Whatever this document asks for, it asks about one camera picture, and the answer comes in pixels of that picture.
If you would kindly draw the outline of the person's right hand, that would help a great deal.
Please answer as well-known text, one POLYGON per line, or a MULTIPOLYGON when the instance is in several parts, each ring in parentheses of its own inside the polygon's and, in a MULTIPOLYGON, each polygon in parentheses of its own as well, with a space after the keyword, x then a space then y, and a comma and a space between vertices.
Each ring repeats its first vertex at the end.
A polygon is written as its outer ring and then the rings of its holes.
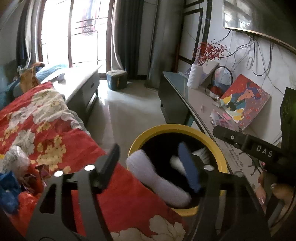
MULTIPOLYGON (((262 172, 258 178, 258 183, 260 186, 256 190, 256 196, 259 200, 261 207, 263 208, 264 212, 266 212, 266 191, 264 190, 264 172, 262 172)), ((272 184, 271 190, 273 195, 284 202, 283 210, 287 211, 290 204, 293 202, 293 189, 289 186, 283 184, 272 184)))

